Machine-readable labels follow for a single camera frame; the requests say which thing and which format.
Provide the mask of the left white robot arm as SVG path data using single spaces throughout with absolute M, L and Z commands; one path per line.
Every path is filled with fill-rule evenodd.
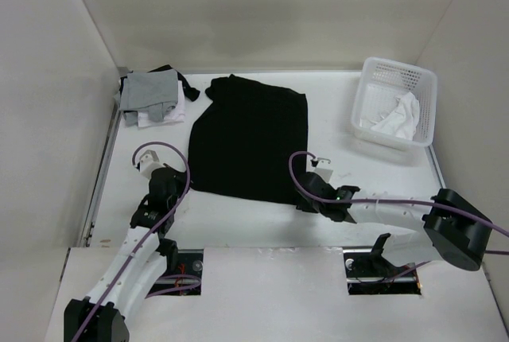
M 178 268 L 177 243 L 165 236 L 189 190 L 190 173 L 154 163 L 149 192 L 130 220 L 117 255 L 83 299 L 64 310 L 65 341 L 128 341 L 129 319 L 161 276 Z

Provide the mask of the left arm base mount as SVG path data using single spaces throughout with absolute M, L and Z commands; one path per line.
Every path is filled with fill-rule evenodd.
M 157 249 L 166 258 L 166 270 L 156 280 L 147 297 L 197 296 L 201 294 L 204 270 L 202 249 L 180 249 L 177 242 L 163 239 Z

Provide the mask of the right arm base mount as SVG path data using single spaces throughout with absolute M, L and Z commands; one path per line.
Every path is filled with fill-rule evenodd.
M 382 234 L 372 247 L 343 249 L 347 291 L 350 295 L 420 295 L 415 264 L 394 266 L 382 257 L 390 234 Z

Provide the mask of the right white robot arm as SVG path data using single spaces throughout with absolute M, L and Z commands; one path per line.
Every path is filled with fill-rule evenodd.
M 445 261 L 466 271 L 480 269 L 492 222 L 462 196 L 442 188 L 429 205 L 357 186 L 333 188 L 314 172 L 293 179 L 302 211 L 318 212 L 341 223 L 376 223 L 406 230 L 380 235 L 369 254 L 377 274 L 389 274 L 410 263 Z

